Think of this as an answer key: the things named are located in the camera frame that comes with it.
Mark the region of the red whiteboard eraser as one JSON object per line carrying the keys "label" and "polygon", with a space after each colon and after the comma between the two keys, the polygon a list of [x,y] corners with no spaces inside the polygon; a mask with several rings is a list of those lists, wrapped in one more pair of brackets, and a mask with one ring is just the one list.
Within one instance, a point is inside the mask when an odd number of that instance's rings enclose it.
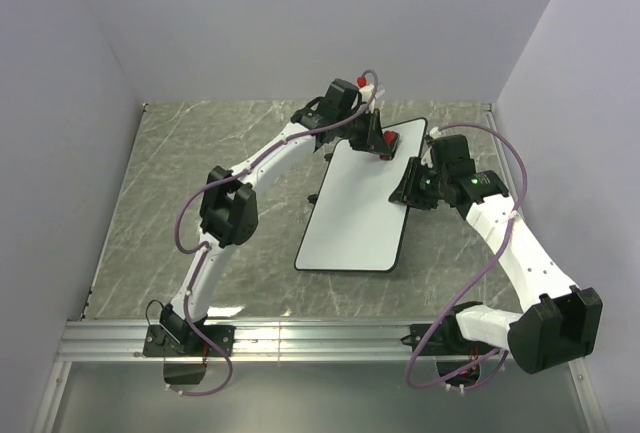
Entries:
{"label": "red whiteboard eraser", "polygon": [[396,131],[386,130],[383,132],[383,139],[387,149],[379,155],[379,158],[383,161],[391,161],[397,151],[400,135]]}

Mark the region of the white whiteboard black frame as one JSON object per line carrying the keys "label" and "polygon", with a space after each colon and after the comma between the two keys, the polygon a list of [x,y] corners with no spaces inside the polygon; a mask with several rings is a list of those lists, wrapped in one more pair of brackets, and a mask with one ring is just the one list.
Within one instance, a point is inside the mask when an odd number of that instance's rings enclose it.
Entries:
{"label": "white whiteboard black frame", "polygon": [[388,273],[399,261],[408,207],[392,203],[409,159],[421,153],[428,121],[387,129],[399,135],[391,160],[339,141],[329,161],[294,268],[307,272]]}

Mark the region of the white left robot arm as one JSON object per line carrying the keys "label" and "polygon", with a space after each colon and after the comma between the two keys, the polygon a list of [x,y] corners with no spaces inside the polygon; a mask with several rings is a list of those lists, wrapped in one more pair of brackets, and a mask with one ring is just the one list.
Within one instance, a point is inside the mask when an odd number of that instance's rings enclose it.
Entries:
{"label": "white left robot arm", "polygon": [[371,69],[354,83],[335,79],[258,152],[230,169],[215,167],[209,172],[206,184],[192,196],[201,202],[198,244],[188,248],[179,238],[174,240],[181,253],[193,255],[193,263],[160,314],[166,341],[178,354],[190,355],[201,346],[206,302],[231,255],[258,227],[260,192],[334,139],[345,139],[353,150],[383,160],[394,157],[399,138],[382,131],[375,106],[378,90],[379,80]]}

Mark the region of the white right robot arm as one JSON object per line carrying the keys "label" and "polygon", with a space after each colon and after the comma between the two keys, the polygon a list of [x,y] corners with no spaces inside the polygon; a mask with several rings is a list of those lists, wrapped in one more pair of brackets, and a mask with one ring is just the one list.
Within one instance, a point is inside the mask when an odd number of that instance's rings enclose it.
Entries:
{"label": "white right robot arm", "polygon": [[390,201],[420,210],[442,203],[455,209],[492,251],[490,263],[507,275],[521,310],[463,302],[457,293],[420,333],[412,356],[418,358],[430,342],[456,354],[482,343],[534,374],[590,355],[603,309],[596,290],[579,287],[551,259],[500,176],[477,169],[465,136],[432,129],[426,146],[423,157],[410,158]]}

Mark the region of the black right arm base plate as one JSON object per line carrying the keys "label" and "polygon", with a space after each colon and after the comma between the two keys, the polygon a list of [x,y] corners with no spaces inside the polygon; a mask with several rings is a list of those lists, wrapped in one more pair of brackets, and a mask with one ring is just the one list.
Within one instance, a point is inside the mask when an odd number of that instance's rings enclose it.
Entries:
{"label": "black right arm base plate", "polygon": [[[400,339],[402,345],[410,347],[414,352],[431,324],[414,323],[409,326],[409,333]],[[421,356],[471,356],[484,355],[493,349],[486,343],[465,339],[455,320],[445,319],[429,338]]]}

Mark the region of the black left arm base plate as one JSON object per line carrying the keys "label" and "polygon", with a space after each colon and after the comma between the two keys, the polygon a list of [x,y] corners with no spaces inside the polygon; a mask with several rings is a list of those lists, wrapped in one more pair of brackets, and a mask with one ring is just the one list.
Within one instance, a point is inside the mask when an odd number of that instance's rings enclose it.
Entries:
{"label": "black left arm base plate", "polygon": [[[227,356],[233,349],[235,327],[231,325],[202,325],[201,332],[218,345]],[[193,330],[187,332],[186,340],[179,342],[166,329],[157,324],[147,329],[142,356],[147,358],[177,357],[221,357],[222,354],[211,347]]]}

